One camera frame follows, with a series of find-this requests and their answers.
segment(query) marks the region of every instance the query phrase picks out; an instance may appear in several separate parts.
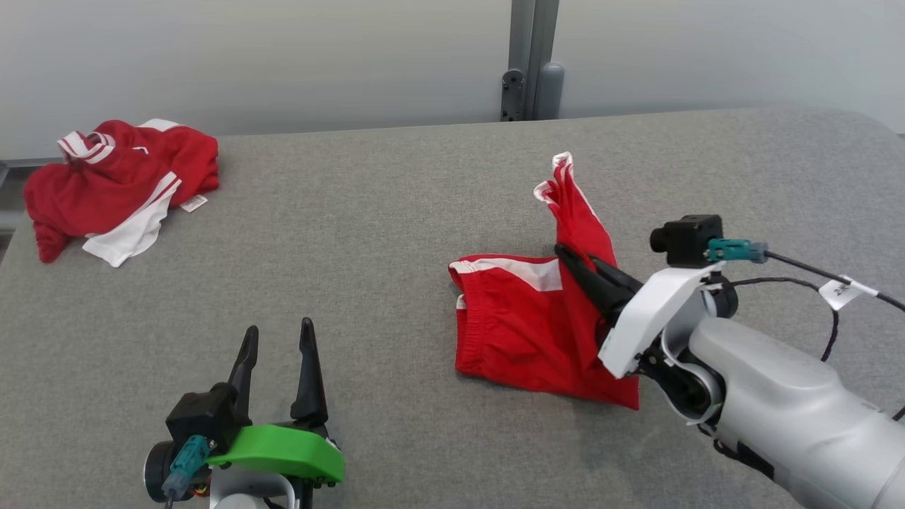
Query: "cable connector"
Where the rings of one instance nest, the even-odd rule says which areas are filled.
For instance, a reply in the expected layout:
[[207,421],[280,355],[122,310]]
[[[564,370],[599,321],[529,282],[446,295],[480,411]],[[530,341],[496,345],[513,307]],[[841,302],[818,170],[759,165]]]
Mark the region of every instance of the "cable connector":
[[181,500],[188,491],[188,485],[195,472],[205,465],[210,455],[211,445],[208,444],[207,438],[201,435],[189,437],[170,465],[170,474],[161,486],[164,495],[169,500]]
[[713,238],[707,243],[707,256],[712,262],[749,260],[755,264],[767,262],[767,243],[747,239]]

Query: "red garment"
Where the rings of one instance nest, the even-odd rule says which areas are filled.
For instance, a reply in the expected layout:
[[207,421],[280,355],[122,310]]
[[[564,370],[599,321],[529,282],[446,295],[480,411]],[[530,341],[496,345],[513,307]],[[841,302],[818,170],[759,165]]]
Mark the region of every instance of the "red garment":
[[67,162],[49,164],[25,185],[38,255],[50,263],[70,237],[104,234],[143,204],[164,176],[181,179],[170,206],[217,189],[217,141],[167,120],[133,127],[108,120],[85,136],[57,141]]
[[[557,242],[615,265],[609,235],[573,179],[572,156],[553,165],[554,178],[535,196],[557,219]],[[638,409],[638,380],[615,379],[597,358],[600,313],[556,257],[474,254],[450,264],[450,274],[462,290],[459,372]]]

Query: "white robotic arm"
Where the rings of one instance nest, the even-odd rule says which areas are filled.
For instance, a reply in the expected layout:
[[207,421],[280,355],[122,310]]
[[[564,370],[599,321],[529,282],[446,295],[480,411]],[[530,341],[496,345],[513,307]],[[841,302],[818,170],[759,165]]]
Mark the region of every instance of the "white robotic arm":
[[[719,221],[683,220],[713,217]],[[717,236],[721,229],[719,222]],[[672,233],[674,244],[681,232]],[[600,360],[617,378],[642,374],[656,381],[672,408],[718,440],[726,456],[768,476],[804,507],[905,507],[905,427],[847,390],[833,367],[729,320],[738,300],[721,275],[724,262],[704,256],[708,236],[692,231],[689,238],[703,238],[704,248],[691,242],[684,256],[702,266],[671,266],[640,289],[604,262],[592,259],[592,271],[557,247],[614,324]],[[672,265],[684,264],[675,249],[661,251]]]

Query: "folded red shorts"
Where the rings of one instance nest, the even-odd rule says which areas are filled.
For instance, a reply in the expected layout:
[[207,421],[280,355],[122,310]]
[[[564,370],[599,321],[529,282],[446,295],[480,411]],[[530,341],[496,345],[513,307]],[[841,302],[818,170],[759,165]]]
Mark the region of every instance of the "folded red shorts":
[[[557,219],[557,242],[615,265],[609,234],[575,183],[572,155],[534,190]],[[473,254],[453,262],[456,369],[520,389],[638,409],[638,380],[615,379],[597,358],[600,313],[556,257]]]

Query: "gray table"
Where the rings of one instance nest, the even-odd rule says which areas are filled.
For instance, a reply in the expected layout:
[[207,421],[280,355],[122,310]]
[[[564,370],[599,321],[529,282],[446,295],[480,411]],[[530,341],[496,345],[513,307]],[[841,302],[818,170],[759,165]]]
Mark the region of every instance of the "gray table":
[[[727,235],[905,297],[905,144],[856,114],[224,138],[210,203],[173,211],[118,270],[76,244],[42,265],[31,228],[15,235],[0,265],[0,506],[154,506],[141,467],[179,396],[224,379],[254,323],[252,418],[285,419],[307,315],[348,465],[317,507],[794,507],[683,426],[652,383],[633,412],[455,374],[446,265],[549,255],[554,221],[531,190],[563,150],[632,274],[663,268],[647,246],[653,227],[720,213]],[[728,272],[756,274],[801,275],[777,262]],[[744,323],[822,351],[831,320],[815,293],[774,284],[740,298]],[[890,410],[905,402],[903,326],[861,298],[843,310],[831,359],[849,388]]]

